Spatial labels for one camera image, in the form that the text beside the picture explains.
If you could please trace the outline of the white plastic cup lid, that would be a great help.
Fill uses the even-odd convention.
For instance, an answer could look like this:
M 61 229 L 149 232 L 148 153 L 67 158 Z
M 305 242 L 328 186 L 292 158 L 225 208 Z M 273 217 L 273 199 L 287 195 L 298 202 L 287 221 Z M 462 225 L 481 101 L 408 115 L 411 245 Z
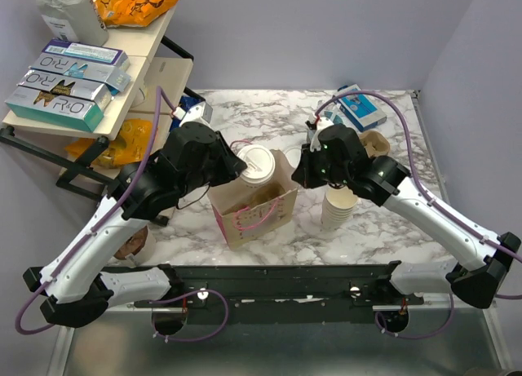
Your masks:
M 268 148 L 259 144 L 249 144 L 242 148 L 237 156 L 247 164 L 247 169 L 241 173 L 241 177 L 273 177 L 276 160 Z

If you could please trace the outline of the brown pink paper bag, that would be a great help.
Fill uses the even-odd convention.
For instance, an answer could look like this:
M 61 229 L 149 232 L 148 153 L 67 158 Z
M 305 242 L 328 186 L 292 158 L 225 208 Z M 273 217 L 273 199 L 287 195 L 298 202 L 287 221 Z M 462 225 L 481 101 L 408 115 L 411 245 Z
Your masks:
M 240 177 L 208 192 L 216 222 L 232 250 L 288 224 L 299 188 L 282 151 L 247 144 L 237 156 L 246 164 Z

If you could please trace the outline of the white paper coffee cup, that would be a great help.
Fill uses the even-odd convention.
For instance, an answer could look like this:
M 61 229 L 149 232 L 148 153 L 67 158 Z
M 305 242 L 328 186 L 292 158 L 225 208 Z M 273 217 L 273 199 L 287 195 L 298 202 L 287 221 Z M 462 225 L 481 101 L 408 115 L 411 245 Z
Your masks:
M 269 184 L 270 181 L 272 180 L 272 177 L 269 176 L 269 177 L 263 177 L 263 178 L 251 178 L 251 177 L 246 176 L 246 177 L 241 177 L 241 179 L 244 181 L 247 188 L 256 189 L 256 188 L 261 188 L 262 186 Z

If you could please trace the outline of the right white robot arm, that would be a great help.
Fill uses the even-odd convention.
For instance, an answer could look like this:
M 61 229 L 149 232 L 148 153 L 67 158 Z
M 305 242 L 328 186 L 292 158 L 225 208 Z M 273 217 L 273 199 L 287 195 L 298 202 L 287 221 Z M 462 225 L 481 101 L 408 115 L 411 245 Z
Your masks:
M 292 179 L 304 188 L 346 186 L 407 219 L 452 255 L 439 263 L 399 263 L 375 284 L 377 298 L 386 304 L 404 294 L 446 293 L 486 309 L 497 298 L 521 244 L 516 235 L 487 230 L 416 185 L 411 170 L 395 159 L 369 157 L 357 133 L 341 124 L 318 130 L 301 147 Z

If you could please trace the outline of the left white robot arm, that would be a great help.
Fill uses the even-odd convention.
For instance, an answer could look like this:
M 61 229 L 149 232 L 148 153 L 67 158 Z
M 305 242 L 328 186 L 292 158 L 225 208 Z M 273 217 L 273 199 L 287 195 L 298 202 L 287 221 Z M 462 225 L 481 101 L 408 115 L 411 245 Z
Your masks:
M 175 270 L 158 265 L 109 273 L 106 263 L 163 210 L 193 190 L 239 178 L 247 165 L 220 132 L 198 122 L 174 129 L 163 148 L 124 166 L 108 194 L 72 243 L 44 268 L 28 268 L 24 281 L 44 295 L 40 310 L 51 325 L 83 327 L 113 306 L 136 301 L 175 305 L 181 295 Z

